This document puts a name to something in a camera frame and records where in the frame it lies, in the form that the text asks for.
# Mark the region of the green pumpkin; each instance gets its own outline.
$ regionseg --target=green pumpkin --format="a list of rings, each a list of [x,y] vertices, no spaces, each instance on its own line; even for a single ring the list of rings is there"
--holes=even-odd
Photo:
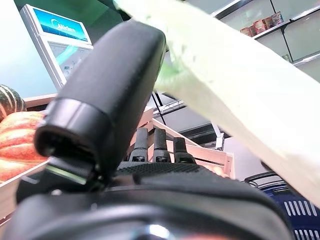
[[[12,88],[0,84],[0,122],[9,114],[26,111],[25,101]]]

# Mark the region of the wooden shelf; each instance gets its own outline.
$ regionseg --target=wooden shelf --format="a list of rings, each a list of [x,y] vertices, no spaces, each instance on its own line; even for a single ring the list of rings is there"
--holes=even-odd
[[[36,107],[40,105],[46,105],[50,103],[52,99],[54,99],[57,96],[56,93],[54,94],[48,94],[48,95],[42,95],[42,96],[35,96],[35,97],[26,97],[24,98],[24,102],[27,108]]]

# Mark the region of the shopping basket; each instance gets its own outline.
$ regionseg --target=shopping basket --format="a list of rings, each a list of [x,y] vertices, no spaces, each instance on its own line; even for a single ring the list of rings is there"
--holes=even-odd
[[[244,182],[280,205],[289,217],[296,240],[320,240],[320,209],[295,192],[274,171],[247,177]]]

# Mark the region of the blue sign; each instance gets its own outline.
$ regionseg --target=blue sign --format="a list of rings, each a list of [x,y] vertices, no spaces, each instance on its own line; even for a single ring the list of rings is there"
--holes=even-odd
[[[42,30],[45,33],[55,34],[67,38],[88,41],[86,34],[79,22],[66,19],[55,14],[33,9],[38,18]]]

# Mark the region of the orange striped pumpkin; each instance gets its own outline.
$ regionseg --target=orange striped pumpkin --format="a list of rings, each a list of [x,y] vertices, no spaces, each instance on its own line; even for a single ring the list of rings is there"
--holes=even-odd
[[[21,111],[0,123],[0,183],[44,162],[34,147],[37,124],[44,114]]]

